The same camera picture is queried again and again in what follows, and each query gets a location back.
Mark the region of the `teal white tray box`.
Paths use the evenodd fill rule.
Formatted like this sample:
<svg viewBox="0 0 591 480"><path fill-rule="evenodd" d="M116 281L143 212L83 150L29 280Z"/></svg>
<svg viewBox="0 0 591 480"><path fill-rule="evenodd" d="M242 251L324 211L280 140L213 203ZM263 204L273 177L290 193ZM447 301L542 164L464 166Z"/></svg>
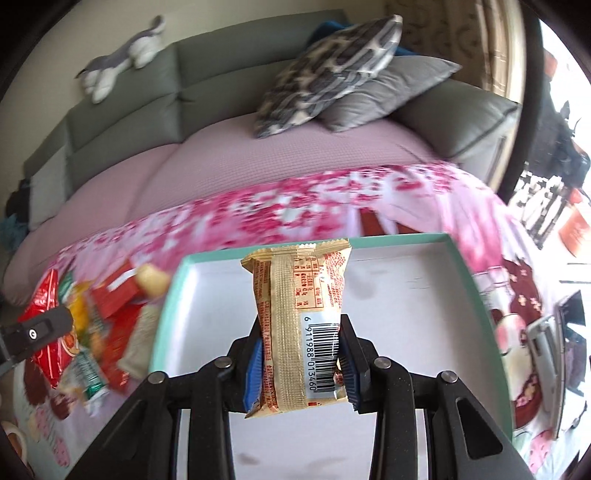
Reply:
<svg viewBox="0 0 591 480"><path fill-rule="evenodd" d="M427 416L411 430L418 450L398 448L419 479L509 479L527 475L512 447L513 408L492 322L451 238L443 234L352 241L342 310L356 334L415 374L463 383L475 411L443 437L452 459L427 450ZM256 319L243 248L194 254L179 265L162 310L150 367L192 373L228 354ZM339 401L266 418L229 418L240 479L366 479L377 418Z"/></svg>

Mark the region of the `red gold pastry packet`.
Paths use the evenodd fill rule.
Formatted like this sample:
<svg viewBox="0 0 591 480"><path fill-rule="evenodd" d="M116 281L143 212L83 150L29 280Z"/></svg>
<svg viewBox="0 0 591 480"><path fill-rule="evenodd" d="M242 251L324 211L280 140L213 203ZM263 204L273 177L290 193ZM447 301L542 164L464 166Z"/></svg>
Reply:
<svg viewBox="0 0 591 480"><path fill-rule="evenodd" d="M129 380L129 374L117 366L122 358L131 334L135 328L143 304L129 303L121 307L108 320L110 330L99 366L108 386L123 393Z"/></svg>

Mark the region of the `black white patterned pillow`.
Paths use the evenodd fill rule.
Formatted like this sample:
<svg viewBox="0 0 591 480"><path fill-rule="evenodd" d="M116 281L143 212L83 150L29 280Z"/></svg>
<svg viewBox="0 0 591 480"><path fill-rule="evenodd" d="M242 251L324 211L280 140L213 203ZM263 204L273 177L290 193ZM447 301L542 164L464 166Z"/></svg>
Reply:
<svg viewBox="0 0 591 480"><path fill-rule="evenodd" d="M254 135L266 138L301 126L375 79L394 58L402 34L403 17L395 14L346 27L311 44L263 95Z"/></svg>

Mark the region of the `yellow jelly cup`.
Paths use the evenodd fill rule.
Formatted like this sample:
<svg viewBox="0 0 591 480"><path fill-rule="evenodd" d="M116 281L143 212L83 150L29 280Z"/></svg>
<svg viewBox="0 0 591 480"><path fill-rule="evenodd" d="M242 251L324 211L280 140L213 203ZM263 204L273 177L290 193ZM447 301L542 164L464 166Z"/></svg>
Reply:
<svg viewBox="0 0 591 480"><path fill-rule="evenodd" d="M149 299L157 299L165 295L171 282L170 275L150 263L136 268L135 283Z"/></svg>

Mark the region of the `grey white plush toy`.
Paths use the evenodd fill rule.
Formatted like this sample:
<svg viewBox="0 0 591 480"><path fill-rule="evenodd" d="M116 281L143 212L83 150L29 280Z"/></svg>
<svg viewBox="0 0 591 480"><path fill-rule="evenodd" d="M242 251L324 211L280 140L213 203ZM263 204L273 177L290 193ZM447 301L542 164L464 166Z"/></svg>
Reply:
<svg viewBox="0 0 591 480"><path fill-rule="evenodd" d="M81 89L93 104L99 104L111 93L117 77L133 67L142 69L163 49L161 34L165 29L163 15L154 17L145 30L130 37L108 55L92 59L77 75Z"/></svg>

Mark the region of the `green stick snack packet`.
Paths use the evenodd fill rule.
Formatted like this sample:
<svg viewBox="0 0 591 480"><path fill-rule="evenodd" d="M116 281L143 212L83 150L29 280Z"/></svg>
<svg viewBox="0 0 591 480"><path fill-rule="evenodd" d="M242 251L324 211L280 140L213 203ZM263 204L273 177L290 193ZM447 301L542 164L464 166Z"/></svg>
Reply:
<svg viewBox="0 0 591 480"><path fill-rule="evenodd" d="M64 273L58 283L57 298L60 305L65 305L67 303L74 286L75 279L73 271L68 270Z"/></svg>

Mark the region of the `red foil box packet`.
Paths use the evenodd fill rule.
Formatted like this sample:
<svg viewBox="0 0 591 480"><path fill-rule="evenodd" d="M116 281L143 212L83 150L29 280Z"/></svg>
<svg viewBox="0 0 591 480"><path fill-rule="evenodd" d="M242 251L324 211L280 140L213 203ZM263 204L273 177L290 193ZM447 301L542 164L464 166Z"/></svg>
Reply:
<svg viewBox="0 0 591 480"><path fill-rule="evenodd" d="M127 305L145 303L145 296L135 281L136 273L131 262L124 260L90 289L90 298L102 319L112 318Z"/></svg>

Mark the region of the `beige orange biscuit packet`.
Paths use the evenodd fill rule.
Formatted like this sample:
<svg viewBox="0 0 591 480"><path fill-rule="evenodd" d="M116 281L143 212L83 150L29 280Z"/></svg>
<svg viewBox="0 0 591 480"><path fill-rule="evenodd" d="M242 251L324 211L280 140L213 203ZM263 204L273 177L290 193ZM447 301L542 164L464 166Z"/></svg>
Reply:
<svg viewBox="0 0 591 480"><path fill-rule="evenodd" d="M263 248L245 256L263 341L259 398L246 407L263 417L346 399L339 331L346 239Z"/></svg>

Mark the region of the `cream white snack packet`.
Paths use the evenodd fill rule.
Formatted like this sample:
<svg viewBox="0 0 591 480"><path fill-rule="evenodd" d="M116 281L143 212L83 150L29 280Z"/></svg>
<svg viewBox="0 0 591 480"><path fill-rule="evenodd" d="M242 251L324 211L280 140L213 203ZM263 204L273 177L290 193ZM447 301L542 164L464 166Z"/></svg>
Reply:
<svg viewBox="0 0 591 480"><path fill-rule="evenodd" d="M160 314L160 305L146 304L140 309L124 353L117 361L117 367L134 380L140 381L148 374Z"/></svg>

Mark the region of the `red heart snack packet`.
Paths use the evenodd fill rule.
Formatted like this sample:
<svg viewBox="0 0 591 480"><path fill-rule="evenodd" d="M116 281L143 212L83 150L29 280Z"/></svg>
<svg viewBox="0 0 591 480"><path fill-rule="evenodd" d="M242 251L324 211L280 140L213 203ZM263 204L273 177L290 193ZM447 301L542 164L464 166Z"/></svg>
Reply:
<svg viewBox="0 0 591 480"><path fill-rule="evenodd" d="M58 272L50 269L18 318L20 323L25 323L27 340L32 345L32 361L53 389L80 352L73 317L58 299L58 283Z"/></svg>

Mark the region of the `orange red bucket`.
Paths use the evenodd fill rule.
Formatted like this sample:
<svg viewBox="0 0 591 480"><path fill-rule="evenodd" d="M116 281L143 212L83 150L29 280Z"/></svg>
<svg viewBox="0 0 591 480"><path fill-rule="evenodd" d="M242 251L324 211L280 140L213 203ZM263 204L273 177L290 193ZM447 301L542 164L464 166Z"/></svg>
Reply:
<svg viewBox="0 0 591 480"><path fill-rule="evenodd" d="M590 254L590 205L576 204L569 218L559 230L559 237L565 248L575 258Z"/></svg>

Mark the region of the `dark clothes pile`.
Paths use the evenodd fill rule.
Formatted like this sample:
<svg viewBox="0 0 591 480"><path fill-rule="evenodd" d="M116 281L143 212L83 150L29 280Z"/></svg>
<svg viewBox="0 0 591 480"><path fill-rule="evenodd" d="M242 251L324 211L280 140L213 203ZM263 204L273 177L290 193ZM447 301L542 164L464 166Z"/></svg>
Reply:
<svg viewBox="0 0 591 480"><path fill-rule="evenodd" d="M11 193L5 205L5 217L15 217L19 223L29 222L30 181L22 179L18 189Z"/></svg>

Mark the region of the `yellow cake packet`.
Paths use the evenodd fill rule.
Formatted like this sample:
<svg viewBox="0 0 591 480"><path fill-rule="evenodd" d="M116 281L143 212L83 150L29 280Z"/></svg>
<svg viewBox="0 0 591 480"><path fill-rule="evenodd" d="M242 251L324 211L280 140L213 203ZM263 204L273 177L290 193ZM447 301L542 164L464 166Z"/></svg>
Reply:
<svg viewBox="0 0 591 480"><path fill-rule="evenodd" d="M90 347L90 314L86 299L86 292L90 288L90 282L75 284L68 295L67 307L73 318L73 328L78 342L85 348Z"/></svg>

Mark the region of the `grey sofa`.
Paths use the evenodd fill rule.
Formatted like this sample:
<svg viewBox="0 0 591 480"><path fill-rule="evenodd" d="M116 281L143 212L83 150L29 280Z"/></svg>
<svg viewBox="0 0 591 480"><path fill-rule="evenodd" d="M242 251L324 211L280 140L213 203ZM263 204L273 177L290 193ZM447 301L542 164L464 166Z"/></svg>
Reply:
<svg viewBox="0 0 591 480"><path fill-rule="evenodd" d="M77 189L136 154L252 115L276 76L300 55L312 27L344 17L339 10L270 17L173 43L142 69L121 73L101 103L85 96L71 108L25 162L23 173L32 178L64 147L69 188ZM519 112L517 103L453 75L382 119L408 128L440 157L486 178Z"/></svg>

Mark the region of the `green white walnut cake packet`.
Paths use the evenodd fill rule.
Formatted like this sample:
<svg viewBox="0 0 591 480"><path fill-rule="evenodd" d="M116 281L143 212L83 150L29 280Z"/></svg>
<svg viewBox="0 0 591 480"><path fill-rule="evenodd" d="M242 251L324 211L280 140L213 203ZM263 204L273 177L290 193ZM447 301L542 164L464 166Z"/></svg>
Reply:
<svg viewBox="0 0 591 480"><path fill-rule="evenodd" d="M107 380L87 349L82 349L65 369L58 390L79 400L89 416L99 413L109 393Z"/></svg>

